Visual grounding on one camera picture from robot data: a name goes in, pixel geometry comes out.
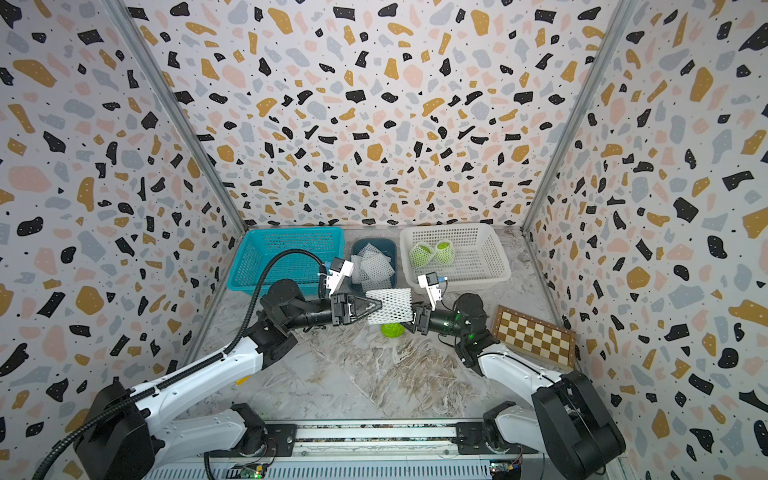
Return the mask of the green custard apple dark spots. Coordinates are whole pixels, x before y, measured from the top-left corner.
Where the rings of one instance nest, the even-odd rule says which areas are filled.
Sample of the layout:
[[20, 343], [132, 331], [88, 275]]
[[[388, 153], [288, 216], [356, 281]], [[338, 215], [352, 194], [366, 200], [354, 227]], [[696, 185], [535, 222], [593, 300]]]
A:
[[387, 338], [397, 338], [405, 333], [405, 327], [397, 323], [383, 324], [381, 333]]

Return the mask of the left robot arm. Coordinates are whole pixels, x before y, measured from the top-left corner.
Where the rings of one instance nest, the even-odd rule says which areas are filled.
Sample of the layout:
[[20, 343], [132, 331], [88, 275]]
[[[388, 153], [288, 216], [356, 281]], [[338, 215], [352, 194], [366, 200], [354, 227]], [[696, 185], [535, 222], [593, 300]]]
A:
[[282, 359], [297, 343], [295, 330], [349, 325], [381, 307], [377, 299], [346, 292], [308, 300], [294, 281], [274, 283], [251, 305], [251, 324], [235, 347], [152, 382], [133, 388], [116, 382], [99, 392], [87, 416], [91, 427], [74, 440], [83, 469], [91, 479], [141, 479], [163, 464], [212, 451], [275, 454], [264, 421], [244, 403], [206, 417], [178, 417]]

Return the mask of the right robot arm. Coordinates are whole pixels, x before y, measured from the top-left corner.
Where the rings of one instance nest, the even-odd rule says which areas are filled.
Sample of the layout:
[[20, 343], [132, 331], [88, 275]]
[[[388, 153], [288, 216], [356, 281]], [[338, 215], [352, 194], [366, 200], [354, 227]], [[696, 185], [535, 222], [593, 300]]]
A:
[[411, 310], [406, 329], [450, 338], [464, 367], [520, 399], [486, 411], [481, 423], [462, 425], [455, 440], [460, 448], [498, 454], [533, 449], [566, 479], [586, 479], [625, 452], [626, 441], [589, 378], [548, 369], [496, 339], [478, 295], [461, 295], [450, 310], [422, 303]]

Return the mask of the white foam nets pile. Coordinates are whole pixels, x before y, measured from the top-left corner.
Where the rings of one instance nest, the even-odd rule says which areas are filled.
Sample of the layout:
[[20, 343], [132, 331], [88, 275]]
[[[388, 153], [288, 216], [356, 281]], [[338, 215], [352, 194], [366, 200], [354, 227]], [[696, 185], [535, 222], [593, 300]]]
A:
[[365, 243], [352, 254], [351, 261], [354, 263], [352, 284], [362, 291], [388, 289], [394, 285], [392, 258], [382, 248], [371, 242]]

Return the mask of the white plastic basket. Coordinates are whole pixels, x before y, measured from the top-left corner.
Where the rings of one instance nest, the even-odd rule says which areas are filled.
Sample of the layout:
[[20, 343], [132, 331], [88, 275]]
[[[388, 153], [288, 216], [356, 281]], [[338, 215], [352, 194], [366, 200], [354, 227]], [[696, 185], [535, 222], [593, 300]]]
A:
[[[438, 255], [426, 265], [423, 261], [413, 262], [418, 249], [423, 256], [424, 245], [434, 252], [440, 244], [450, 243], [453, 260], [450, 264], [440, 263]], [[511, 268], [494, 229], [482, 223], [452, 224], [426, 227], [409, 227], [400, 233], [403, 273], [406, 282], [419, 293], [425, 290], [418, 285], [418, 276], [435, 272], [448, 279], [450, 292], [489, 289], [511, 278]]]

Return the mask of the teal plastic basket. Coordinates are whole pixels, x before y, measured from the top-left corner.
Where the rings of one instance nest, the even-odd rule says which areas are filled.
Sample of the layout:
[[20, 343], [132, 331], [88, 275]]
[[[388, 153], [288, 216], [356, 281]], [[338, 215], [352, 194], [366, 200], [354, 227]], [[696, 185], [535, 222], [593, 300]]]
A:
[[[329, 263], [334, 257], [344, 257], [344, 232], [338, 227], [288, 227], [249, 231], [238, 251], [230, 270], [227, 287], [232, 291], [252, 294], [269, 261], [288, 249], [303, 249]], [[302, 294], [316, 296], [318, 290], [318, 266], [309, 257], [288, 255], [270, 270], [261, 290], [264, 294], [276, 281], [294, 280]]]

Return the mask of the wooden chessboard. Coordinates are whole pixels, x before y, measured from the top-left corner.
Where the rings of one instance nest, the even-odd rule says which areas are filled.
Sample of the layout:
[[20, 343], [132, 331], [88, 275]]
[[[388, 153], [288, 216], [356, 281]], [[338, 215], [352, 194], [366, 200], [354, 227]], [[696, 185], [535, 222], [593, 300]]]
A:
[[575, 368], [575, 335], [508, 307], [497, 308], [492, 334], [513, 351], [562, 371]]

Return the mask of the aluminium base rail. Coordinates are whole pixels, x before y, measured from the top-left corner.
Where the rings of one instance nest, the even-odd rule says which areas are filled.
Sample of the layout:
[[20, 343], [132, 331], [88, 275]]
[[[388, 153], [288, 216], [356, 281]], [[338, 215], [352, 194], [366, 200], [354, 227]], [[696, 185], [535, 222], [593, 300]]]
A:
[[510, 402], [480, 418], [273, 420], [252, 432], [232, 411], [179, 420], [156, 434], [153, 471], [183, 462], [214, 478], [521, 477], [527, 460], [543, 474], [588, 479], [624, 453], [610, 422], [567, 411], [539, 421]]

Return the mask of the aluminium corner post left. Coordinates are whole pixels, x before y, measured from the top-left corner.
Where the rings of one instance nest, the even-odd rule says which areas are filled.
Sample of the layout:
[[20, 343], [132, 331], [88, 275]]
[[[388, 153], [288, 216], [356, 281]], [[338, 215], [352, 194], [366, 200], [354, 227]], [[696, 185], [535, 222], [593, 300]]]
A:
[[162, 71], [157, 64], [150, 48], [141, 36], [139, 28], [133, 21], [124, 1], [104, 1], [104, 7], [118, 32], [122, 35], [137, 63], [140, 65], [146, 80], [154, 89], [160, 104], [167, 112], [173, 126], [176, 128], [181, 141], [188, 147], [192, 156], [205, 174], [208, 183], [221, 203], [222, 210], [230, 217], [239, 236], [247, 232], [247, 226], [240, 217], [233, 200], [228, 195], [215, 166], [210, 162], [207, 152], [187, 121], [180, 104], [165, 81]]

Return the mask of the aluminium corner post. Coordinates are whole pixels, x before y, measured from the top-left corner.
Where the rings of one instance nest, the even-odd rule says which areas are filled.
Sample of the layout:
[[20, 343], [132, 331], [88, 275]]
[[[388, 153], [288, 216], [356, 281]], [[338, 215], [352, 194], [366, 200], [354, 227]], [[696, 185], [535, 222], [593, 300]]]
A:
[[240, 217], [233, 200], [228, 195], [215, 166], [210, 162], [207, 152], [187, 121], [180, 104], [165, 81], [162, 71], [157, 64], [150, 48], [141, 36], [139, 28], [133, 21], [124, 1], [104, 1], [104, 7], [118, 32], [122, 35], [137, 63], [140, 65], [146, 80], [154, 89], [160, 104], [167, 112], [173, 126], [176, 128], [181, 141], [188, 147], [192, 156], [205, 174], [208, 183], [221, 203], [222, 210], [230, 217], [239, 236], [247, 232], [247, 226]]
[[521, 232], [523, 234], [527, 234], [533, 229], [536, 216], [546, 203], [548, 189], [555, 182], [555, 176], [565, 161], [566, 154], [608, 68], [619, 38], [625, 30], [636, 6], [636, 0], [621, 0], [617, 3], [616, 10], [608, 23], [605, 38], [596, 52], [592, 67], [586, 76], [583, 87], [576, 98], [574, 107], [569, 114], [562, 135], [556, 145], [553, 158], [542, 175], [539, 188], [522, 224]]

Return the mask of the aluminium corner post right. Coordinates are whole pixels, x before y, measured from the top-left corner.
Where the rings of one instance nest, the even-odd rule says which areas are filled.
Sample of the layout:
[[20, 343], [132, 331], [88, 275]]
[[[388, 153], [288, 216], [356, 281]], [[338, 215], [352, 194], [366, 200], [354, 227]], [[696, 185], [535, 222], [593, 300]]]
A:
[[574, 107], [569, 114], [562, 135], [556, 145], [553, 158], [542, 175], [539, 188], [522, 224], [521, 232], [523, 234], [527, 234], [533, 229], [536, 216], [546, 203], [548, 189], [555, 182], [555, 176], [565, 161], [566, 154], [608, 68], [619, 38], [625, 30], [636, 6], [636, 0], [621, 0], [617, 3], [616, 10], [608, 23], [605, 38], [596, 52], [592, 67], [586, 76], [583, 87], [576, 98]]

